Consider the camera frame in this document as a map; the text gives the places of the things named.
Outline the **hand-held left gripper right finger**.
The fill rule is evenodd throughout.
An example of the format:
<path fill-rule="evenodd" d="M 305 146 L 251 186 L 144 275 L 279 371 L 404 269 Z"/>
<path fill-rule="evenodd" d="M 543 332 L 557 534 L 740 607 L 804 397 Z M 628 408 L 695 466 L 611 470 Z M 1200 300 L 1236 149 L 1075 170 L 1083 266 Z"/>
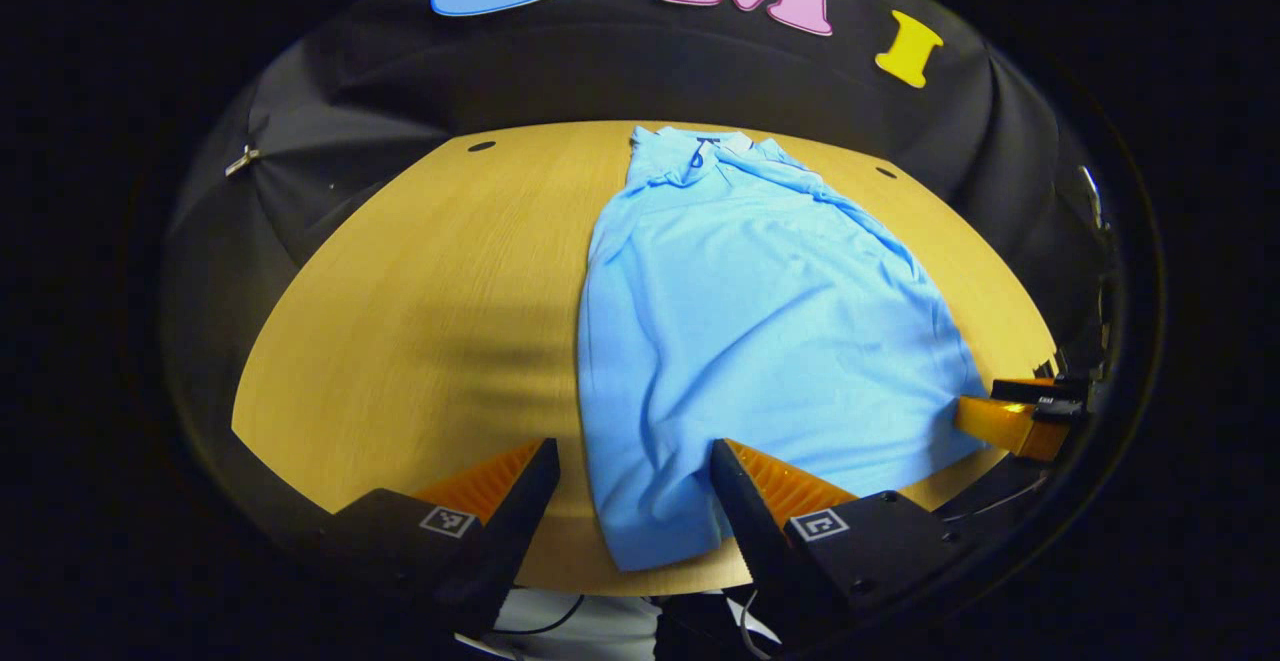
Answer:
<path fill-rule="evenodd" d="M 710 450 L 710 480 L 785 648 L 867 648 L 957 602 L 988 541 L 897 491 L 865 497 L 735 442 Z"/>

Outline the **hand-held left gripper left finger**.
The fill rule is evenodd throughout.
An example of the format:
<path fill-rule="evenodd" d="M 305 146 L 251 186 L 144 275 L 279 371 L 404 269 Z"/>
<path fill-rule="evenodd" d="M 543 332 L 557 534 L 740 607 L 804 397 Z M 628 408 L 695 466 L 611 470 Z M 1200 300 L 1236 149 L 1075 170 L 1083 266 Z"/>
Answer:
<path fill-rule="evenodd" d="M 413 493 L 367 492 L 323 525 L 323 559 L 442 630 L 493 629 L 561 478 L 535 439 Z"/>

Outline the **light blue T-shirt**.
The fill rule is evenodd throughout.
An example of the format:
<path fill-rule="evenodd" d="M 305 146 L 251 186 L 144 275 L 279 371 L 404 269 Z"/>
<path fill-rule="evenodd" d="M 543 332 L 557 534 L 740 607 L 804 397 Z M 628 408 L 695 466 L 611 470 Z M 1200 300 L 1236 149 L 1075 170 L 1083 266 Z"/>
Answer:
<path fill-rule="evenodd" d="M 731 537 L 709 475 L 733 439 L 856 496 L 983 448 L 986 384 L 923 264 L 773 140 L 636 127 L 579 307 L 591 500 L 623 573 Z"/>

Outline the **white cloth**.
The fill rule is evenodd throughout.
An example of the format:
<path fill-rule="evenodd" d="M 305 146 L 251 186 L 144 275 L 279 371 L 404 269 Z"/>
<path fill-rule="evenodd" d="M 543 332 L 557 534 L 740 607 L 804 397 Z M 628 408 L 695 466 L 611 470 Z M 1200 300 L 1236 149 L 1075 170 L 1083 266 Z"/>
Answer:
<path fill-rule="evenodd" d="M 484 642 L 515 661 L 769 661 L 748 588 L 614 597 L 517 587 Z"/>

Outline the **black backdrop cloth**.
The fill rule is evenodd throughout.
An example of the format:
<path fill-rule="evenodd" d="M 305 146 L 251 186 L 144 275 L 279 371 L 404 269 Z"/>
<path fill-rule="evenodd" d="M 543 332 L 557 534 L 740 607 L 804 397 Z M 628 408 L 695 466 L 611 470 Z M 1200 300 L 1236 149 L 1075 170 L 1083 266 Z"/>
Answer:
<path fill-rule="evenodd" d="M 207 124 L 164 237 L 159 327 L 195 452 L 285 544 L 320 507 L 234 438 L 269 311 L 342 222 L 463 135 L 558 122 L 737 122 L 888 159 L 968 222 L 1029 293 L 1071 373 L 1105 357 L 1108 265 L 1084 172 L 1102 141 L 1057 72 L 936 0 L 826 0 L 809 35 L 728 4 L 539 0 L 444 17 L 358 0 L 293 42 Z M 261 151 L 232 178 L 247 145 Z"/>

